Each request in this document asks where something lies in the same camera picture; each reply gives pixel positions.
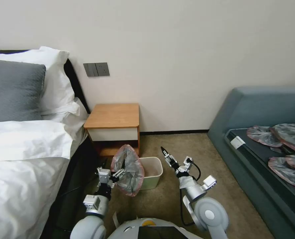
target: wall socket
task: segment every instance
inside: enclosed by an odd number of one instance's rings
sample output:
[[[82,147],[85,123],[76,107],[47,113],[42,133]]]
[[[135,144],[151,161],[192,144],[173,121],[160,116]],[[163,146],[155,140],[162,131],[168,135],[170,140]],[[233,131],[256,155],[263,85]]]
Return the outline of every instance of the wall socket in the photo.
[[[101,63],[84,63],[85,72],[88,77],[109,76],[109,68],[106,62]]]

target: white pillow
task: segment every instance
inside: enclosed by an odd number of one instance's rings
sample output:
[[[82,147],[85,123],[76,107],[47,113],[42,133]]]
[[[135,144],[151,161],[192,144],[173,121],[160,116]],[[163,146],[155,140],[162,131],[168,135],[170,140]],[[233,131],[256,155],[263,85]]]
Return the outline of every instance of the white pillow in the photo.
[[[0,161],[70,159],[75,138],[70,127],[51,120],[0,122]]]
[[[74,92],[63,69],[68,56],[68,51],[42,46],[39,50],[0,54],[0,60],[45,65],[46,73],[40,100],[41,115],[65,112],[77,114],[79,105],[73,101]]]

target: white drawer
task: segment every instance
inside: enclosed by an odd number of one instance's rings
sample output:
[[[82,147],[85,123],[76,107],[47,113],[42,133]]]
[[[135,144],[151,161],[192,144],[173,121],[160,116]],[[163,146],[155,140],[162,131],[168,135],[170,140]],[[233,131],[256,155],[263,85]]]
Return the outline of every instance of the white drawer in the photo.
[[[88,129],[93,141],[137,140],[137,128]]]

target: white trash can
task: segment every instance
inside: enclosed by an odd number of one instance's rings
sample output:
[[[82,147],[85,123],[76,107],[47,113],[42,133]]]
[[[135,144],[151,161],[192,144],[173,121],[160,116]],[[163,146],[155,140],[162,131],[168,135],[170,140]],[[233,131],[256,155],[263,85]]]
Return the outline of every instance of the white trash can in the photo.
[[[161,161],[157,157],[140,158],[144,168],[144,180],[140,190],[153,189],[163,174]]]

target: sofa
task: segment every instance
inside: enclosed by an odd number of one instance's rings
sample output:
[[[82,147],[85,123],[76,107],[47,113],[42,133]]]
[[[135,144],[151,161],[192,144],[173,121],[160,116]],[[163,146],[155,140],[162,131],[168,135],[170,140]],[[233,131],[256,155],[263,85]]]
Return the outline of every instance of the sofa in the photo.
[[[276,239],[295,239],[295,187],[268,168],[281,157],[246,135],[254,125],[295,123],[295,87],[237,87],[227,96],[208,137]],[[234,147],[230,141],[244,142]]]

